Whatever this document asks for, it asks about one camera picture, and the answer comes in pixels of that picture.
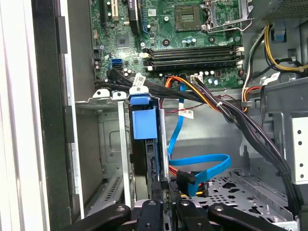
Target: black cable bundle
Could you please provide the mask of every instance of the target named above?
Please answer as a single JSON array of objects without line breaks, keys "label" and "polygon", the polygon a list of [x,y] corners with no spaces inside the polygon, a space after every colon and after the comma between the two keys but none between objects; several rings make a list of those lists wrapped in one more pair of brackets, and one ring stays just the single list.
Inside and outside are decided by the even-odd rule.
[{"label": "black cable bundle", "polygon": [[243,113],[242,110],[222,99],[216,99],[200,80],[197,79],[196,82],[203,94],[213,105],[221,103],[220,106],[224,109],[221,110],[221,112],[226,112],[225,117],[232,118],[233,122],[243,132],[250,145],[277,169],[277,176],[282,178],[285,186],[289,210],[297,216],[304,202],[300,188],[292,184],[290,167],[286,160],[280,155],[277,147],[266,132],[253,119]]}]

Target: orange wire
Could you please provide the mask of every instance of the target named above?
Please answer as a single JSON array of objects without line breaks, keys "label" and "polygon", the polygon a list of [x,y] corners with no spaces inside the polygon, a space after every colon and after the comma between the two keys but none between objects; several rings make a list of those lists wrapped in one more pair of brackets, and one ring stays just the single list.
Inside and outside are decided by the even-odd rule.
[{"label": "orange wire", "polygon": [[244,102],[247,102],[247,96],[248,93],[251,92],[252,90],[259,90],[261,89],[261,87],[251,87],[245,90],[244,92]]},{"label": "orange wire", "polygon": [[215,106],[213,106],[213,105],[204,97],[204,95],[203,95],[194,85],[192,85],[192,84],[189,83],[188,81],[186,81],[186,80],[184,80],[184,79],[182,79],[182,78],[180,78],[180,77],[178,77],[178,76],[170,76],[169,79],[170,79],[170,81],[171,81],[172,79],[175,79],[175,80],[177,80],[177,81],[179,81],[179,82],[182,82],[182,83],[186,84],[188,87],[190,87],[191,89],[193,89],[193,91],[194,91],[197,95],[199,95],[199,96],[201,97],[201,99],[203,99],[212,109],[215,109],[216,111],[220,112],[220,110],[218,110]]},{"label": "orange wire", "polygon": [[172,169],[173,171],[176,171],[176,172],[178,171],[175,167],[172,167],[170,165],[169,165],[169,168]]}]

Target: cable tie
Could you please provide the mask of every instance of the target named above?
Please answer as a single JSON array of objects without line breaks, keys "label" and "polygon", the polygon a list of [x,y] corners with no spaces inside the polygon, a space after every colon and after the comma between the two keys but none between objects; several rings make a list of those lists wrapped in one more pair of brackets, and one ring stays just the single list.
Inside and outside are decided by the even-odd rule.
[{"label": "cable tie", "polygon": [[222,105],[222,102],[218,102],[217,104],[216,104],[216,107],[219,107],[219,106],[221,106]]},{"label": "cable tie", "polygon": [[276,176],[277,177],[290,177],[291,173],[290,172],[277,172]]}]

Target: sticker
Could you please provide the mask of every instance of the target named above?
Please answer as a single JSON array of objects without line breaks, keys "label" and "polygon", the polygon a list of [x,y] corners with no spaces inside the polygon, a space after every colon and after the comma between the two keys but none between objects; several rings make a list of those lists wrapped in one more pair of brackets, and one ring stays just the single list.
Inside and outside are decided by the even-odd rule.
[{"label": "sticker", "polygon": [[193,119],[193,111],[192,110],[179,111],[179,115],[183,116],[185,118]]},{"label": "sticker", "polygon": [[133,82],[134,87],[143,86],[146,77],[142,76],[140,73],[137,73]]},{"label": "sticker", "polygon": [[156,9],[149,9],[148,10],[148,16],[149,17],[155,17],[156,16]]},{"label": "sticker", "polygon": [[270,82],[278,80],[279,75],[280,75],[280,72],[273,74],[270,78],[265,79],[262,85],[265,86],[265,85],[268,85],[268,83]]}]

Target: blue tab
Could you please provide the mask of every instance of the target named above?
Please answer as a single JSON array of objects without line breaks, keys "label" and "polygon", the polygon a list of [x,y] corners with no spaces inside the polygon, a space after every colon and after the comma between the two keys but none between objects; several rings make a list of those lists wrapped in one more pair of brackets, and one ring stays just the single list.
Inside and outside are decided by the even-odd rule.
[{"label": "blue tab", "polygon": [[130,104],[131,105],[146,105],[150,102],[150,96],[149,95],[137,95],[137,96],[131,96],[130,98]]},{"label": "blue tab", "polygon": [[135,140],[157,139],[156,110],[133,111]]}]

